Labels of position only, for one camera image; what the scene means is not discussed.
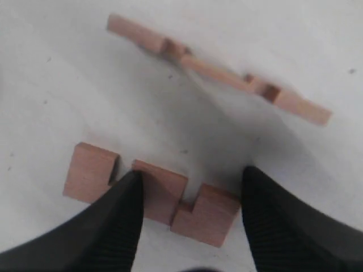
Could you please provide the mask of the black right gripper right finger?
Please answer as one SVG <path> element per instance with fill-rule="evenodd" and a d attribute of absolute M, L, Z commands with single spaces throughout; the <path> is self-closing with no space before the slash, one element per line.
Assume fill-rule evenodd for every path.
<path fill-rule="evenodd" d="M 362 232 L 304 203 L 254 166 L 242 222 L 257 271 L 362 271 Z"/>

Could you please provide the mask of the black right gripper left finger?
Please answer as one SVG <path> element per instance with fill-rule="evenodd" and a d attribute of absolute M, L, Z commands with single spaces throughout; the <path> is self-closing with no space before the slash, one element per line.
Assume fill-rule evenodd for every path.
<path fill-rule="evenodd" d="M 143 224 L 143 179 L 130 171 L 66 223 L 1 253 L 1 271 L 131 271 Z"/>

